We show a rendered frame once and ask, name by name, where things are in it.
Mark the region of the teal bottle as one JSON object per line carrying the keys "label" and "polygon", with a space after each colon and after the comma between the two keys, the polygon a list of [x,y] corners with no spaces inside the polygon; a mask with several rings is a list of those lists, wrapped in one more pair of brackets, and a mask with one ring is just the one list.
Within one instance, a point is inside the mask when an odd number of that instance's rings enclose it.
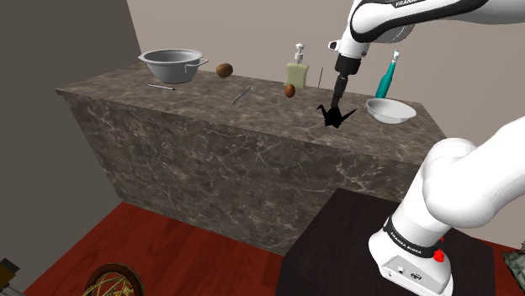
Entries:
{"label": "teal bottle", "polygon": [[391,59],[391,62],[389,64],[389,67],[386,71],[386,73],[382,76],[379,85],[377,87],[375,97],[376,98],[385,98],[389,89],[390,84],[393,80],[393,76],[395,73],[396,63],[398,61],[398,58],[400,56],[400,52],[398,50],[395,50]]}

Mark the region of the pale green soap dispenser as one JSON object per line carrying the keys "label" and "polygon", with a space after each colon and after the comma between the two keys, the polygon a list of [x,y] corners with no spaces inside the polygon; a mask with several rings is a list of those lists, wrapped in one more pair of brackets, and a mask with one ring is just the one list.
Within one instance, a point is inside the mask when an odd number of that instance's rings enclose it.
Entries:
{"label": "pale green soap dispenser", "polygon": [[303,88],[306,86],[306,77],[309,66],[303,62],[304,44],[298,43],[295,45],[296,52],[294,53],[294,61],[286,66],[286,80],[284,85],[293,85],[295,88]]}

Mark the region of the black paper crane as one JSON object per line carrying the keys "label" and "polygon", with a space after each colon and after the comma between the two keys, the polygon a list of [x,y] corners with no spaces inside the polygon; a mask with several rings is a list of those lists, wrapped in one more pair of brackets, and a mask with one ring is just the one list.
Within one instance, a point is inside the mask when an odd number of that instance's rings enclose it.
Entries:
{"label": "black paper crane", "polygon": [[336,129],[338,129],[348,117],[357,111],[357,109],[354,109],[349,113],[342,115],[338,106],[330,107],[329,110],[326,110],[323,105],[320,105],[318,109],[320,109],[323,114],[325,126],[333,126]]}

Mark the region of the white bowl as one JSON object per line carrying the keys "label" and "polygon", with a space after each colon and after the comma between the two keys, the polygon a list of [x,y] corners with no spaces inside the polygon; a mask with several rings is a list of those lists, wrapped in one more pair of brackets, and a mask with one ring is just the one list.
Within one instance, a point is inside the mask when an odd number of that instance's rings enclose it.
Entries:
{"label": "white bowl", "polygon": [[413,107],[388,98],[371,98],[366,106],[369,114],[383,124],[402,124],[416,116]]}

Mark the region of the grey slim knife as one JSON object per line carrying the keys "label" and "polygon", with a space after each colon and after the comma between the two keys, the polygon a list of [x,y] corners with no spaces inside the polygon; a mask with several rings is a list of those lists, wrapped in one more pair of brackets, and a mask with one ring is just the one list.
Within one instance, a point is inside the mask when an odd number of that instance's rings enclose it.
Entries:
{"label": "grey slim knife", "polygon": [[237,95],[232,101],[231,105],[235,105],[244,95],[246,95],[252,88],[252,85],[248,86],[242,93]]}

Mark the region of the dark robot stand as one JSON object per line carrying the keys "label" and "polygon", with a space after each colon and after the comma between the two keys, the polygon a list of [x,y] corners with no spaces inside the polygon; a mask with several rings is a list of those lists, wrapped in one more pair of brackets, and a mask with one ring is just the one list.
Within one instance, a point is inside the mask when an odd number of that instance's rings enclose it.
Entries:
{"label": "dark robot stand", "polygon": [[[398,204],[337,189],[282,261],[275,296],[416,296],[383,278],[369,253],[369,237]],[[524,296],[486,243],[456,229],[444,236],[453,296]]]}

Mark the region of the grey green spiky object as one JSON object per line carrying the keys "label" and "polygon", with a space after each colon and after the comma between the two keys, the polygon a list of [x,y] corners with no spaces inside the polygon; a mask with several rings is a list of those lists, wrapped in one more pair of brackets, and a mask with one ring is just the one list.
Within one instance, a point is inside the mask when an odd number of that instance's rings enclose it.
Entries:
{"label": "grey green spiky object", "polygon": [[518,251],[503,251],[504,262],[511,271],[512,276],[517,281],[521,290],[525,293],[525,241],[521,243],[522,247]]}

